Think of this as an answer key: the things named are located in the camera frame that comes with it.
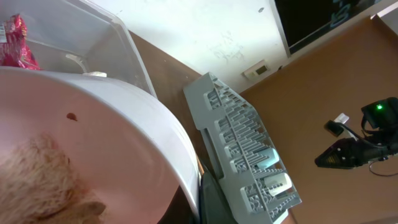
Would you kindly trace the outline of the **rice and food scraps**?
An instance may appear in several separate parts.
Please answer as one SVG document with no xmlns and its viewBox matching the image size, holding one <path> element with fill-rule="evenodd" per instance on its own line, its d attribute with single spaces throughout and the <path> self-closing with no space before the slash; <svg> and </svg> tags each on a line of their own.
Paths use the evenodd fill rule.
<svg viewBox="0 0 398 224">
<path fill-rule="evenodd" d="M 1 223 L 104 223 L 105 213 L 50 135 L 1 149 Z"/>
</svg>

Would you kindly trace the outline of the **white tissue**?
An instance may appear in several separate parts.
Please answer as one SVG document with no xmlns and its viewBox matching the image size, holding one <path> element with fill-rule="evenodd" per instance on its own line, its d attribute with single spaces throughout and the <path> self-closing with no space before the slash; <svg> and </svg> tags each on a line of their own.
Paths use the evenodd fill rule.
<svg viewBox="0 0 398 224">
<path fill-rule="evenodd" d="M 84 76 L 92 76 L 92 77 L 103 77 L 106 78 L 107 74 L 104 72 L 86 72 L 83 73 Z"/>
</svg>

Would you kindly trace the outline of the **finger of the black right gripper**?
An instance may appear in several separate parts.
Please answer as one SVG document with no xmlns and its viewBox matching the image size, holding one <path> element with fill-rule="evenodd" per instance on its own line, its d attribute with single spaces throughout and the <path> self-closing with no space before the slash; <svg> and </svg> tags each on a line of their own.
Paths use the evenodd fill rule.
<svg viewBox="0 0 398 224">
<path fill-rule="evenodd" d="M 318 167 L 332 169 L 354 169 L 361 165 L 359 148 L 361 143 L 354 138 L 337 140 L 325 152 L 315 158 Z"/>
</svg>

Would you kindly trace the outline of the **red snack wrapper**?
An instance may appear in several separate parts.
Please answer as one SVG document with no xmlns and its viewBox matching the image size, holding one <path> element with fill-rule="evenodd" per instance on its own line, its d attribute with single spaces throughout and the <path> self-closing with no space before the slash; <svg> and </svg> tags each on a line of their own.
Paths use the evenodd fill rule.
<svg viewBox="0 0 398 224">
<path fill-rule="evenodd" d="M 40 70 L 27 44 L 26 24 L 19 14 L 1 22 L 1 66 Z"/>
</svg>

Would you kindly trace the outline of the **pink bowl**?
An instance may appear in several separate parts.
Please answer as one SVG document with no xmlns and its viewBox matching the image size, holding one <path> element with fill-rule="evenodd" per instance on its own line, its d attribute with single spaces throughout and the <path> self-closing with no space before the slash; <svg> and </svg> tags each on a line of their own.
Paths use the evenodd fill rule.
<svg viewBox="0 0 398 224">
<path fill-rule="evenodd" d="M 121 80 L 1 68 L 1 157 L 47 133 L 107 206 L 107 223 L 157 223 L 177 189 L 199 216 L 197 156 L 178 119 Z"/>
</svg>

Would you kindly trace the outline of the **white cup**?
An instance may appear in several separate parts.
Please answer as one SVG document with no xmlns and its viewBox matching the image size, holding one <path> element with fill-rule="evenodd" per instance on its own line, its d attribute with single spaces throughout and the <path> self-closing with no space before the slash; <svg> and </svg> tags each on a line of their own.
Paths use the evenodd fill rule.
<svg viewBox="0 0 398 224">
<path fill-rule="evenodd" d="M 272 196 L 276 196 L 292 187 L 291 178 L 287 173 L 280 173 L 266 177 L 264 184 Z"/>
</svg>

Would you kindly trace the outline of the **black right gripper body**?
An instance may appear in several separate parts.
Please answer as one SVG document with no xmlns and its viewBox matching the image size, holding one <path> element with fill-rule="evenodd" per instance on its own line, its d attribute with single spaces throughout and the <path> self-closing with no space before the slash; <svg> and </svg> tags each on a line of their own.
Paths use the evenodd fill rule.
<svg viewBox="0 0 398 224">
<path fill-rule="evenodd" d="M 355 139 L 352 146 L 351 160 L 353 162 L 369 162 L 397 154 L 397 141 L 387 145 L 372 144 L 363 139 Z"/>
</svg>

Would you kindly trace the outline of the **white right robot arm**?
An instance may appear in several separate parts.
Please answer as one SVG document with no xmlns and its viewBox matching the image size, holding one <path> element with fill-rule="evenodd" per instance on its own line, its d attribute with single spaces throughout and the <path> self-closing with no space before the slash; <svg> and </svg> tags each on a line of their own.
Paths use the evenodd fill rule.
<svg viewBox="0 0 398 224">
<path fill-rule="evenodd" d="M 360 136 L 342 121 L 329 120 L 325 129 L 338 137 L 348 133 L 332 144 L 315 159 L 322 168 L 353 169 L 368 162 L 384 161 L 397 154 L 397 98 L 390 97 L 361 108 L 363 118 Z"/>
</svg>

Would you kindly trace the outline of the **blue cup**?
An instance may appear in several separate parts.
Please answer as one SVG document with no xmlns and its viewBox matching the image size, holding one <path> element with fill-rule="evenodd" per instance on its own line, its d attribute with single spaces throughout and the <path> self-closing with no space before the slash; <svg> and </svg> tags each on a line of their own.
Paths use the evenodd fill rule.
<svg viewBox="0 0 398 224">
<path fill-rule="evenodd" d="M 262 156 L 266 156 L 263 161 L 257 163 L 257 166 L 260 168 L 271 167 L 280 161 L 280 157 L 273 147 L 260 151 L 259 154 Z"/>
</svg>

